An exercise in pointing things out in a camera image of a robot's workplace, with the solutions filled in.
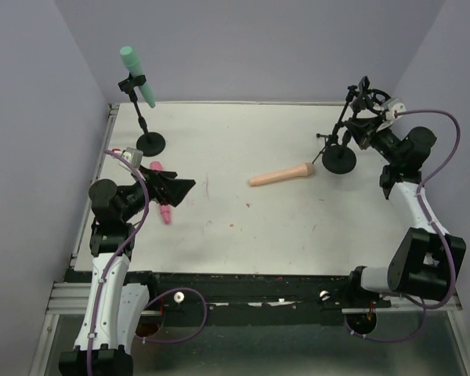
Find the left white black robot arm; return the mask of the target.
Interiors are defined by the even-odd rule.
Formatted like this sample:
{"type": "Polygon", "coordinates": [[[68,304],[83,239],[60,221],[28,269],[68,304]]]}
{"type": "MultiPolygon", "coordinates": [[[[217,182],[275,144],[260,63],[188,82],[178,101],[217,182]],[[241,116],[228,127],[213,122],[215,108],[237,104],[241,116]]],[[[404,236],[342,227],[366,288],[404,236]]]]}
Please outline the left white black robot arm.
{"type": "Polygon", "coordinates": [[[150,202],[178,206],[195,186],[174,172],[132,168],[135,183],[119,186],[100,179],[89,188],[94,220],[89,248],[92,280],[89,300],[73,350],[60,355],[63,375],[131,375],[132,341],[141,312],[150,300],[145,282],[126,279],[139,226],[132,218],[147,215],[150,202]]]}

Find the green toy microphone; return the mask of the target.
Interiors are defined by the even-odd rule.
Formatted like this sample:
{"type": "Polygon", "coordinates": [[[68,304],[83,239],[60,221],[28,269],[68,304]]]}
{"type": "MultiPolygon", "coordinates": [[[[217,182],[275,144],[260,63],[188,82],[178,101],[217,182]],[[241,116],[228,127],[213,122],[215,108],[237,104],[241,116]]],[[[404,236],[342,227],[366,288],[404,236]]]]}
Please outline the green toy microphone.
{"type": "Polygon", "coordinates": [[[122,47],[119,53],[122,63],[132,76],[133,81],[136,82],[143,99],[150,108],[155,108],[154,94],[146,80],[146,75],[143,73],[139,55],[131,46],[122,47]]]}

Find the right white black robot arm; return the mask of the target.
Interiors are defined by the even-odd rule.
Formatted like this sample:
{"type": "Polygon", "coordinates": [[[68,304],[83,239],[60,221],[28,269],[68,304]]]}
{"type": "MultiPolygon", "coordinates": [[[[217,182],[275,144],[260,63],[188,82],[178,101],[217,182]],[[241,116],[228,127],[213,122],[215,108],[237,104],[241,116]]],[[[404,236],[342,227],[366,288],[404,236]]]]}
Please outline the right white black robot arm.
{"type": "Polygon", "coordinates": [[[400,99],[371,88],[368,77],[348,90],[345,105],[352,109],[352,117],[338,119],[335,127],[344,128],[345,133],[341,142],[331,146],[336,173],[351,172],[356,166],[350,141],[362,150],[377,151],[387,162],[379,186],[408,226],[387,269],[362,269],[360,286],[404,296],[423,309],[439,309],[454,294],[466,243],[440,223],[426,197],[425,185],[434,174],[423,176],[421,168],[436,144],[436,135],[418,126],[397,137],[391,127],[410,111],[400,99]]]}

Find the black round-base mic stand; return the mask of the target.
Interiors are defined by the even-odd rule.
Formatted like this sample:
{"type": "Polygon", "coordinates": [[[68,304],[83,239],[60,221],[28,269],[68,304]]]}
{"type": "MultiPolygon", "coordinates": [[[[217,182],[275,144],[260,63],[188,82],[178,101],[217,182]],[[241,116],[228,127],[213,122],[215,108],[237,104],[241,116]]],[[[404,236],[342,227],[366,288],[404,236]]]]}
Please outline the black round-base mic stand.
{"type": "Polygon", "coordinates": [[[142,115],[138,104],[138,96],[135,92],[135,88],[137,88],[136,82],[134,82],[132,76],[128,74],[126,79],[118,83],[118,87],[129,97],[133,104],[139,127],[143,131],[143,134],[136,140],[136,148],[141,150],[145,157],[157,156],[165,149],[166,140],[160,133],[150,132],[148,130],[146,119],[142,115]]]}
{"type": "Polygon", "coordinates": [[[322,164],[329,172],[344,175],[356,167],[356,155],[348,146],[342,146],[342,143],[327,145],[322,154],[322,164]]]}

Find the pink toy microphone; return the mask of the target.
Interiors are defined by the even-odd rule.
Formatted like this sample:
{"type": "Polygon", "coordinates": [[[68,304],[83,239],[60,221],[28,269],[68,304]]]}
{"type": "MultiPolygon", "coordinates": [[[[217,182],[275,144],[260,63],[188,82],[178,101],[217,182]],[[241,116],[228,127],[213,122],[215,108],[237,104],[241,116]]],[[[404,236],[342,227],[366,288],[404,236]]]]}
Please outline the pink toy microphone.
{"type": "MultiPolygon", "coordinates": [[[[155,171],[162,171],[163,166],[159,161],[152,161],[150,163],[150,168],[155,171]]],[[[162,221],[165,225],[169,225],[172,222],[172,213],[168,205],[161,205],[159,207],[159,212],[162,218],[162,221]]]]}

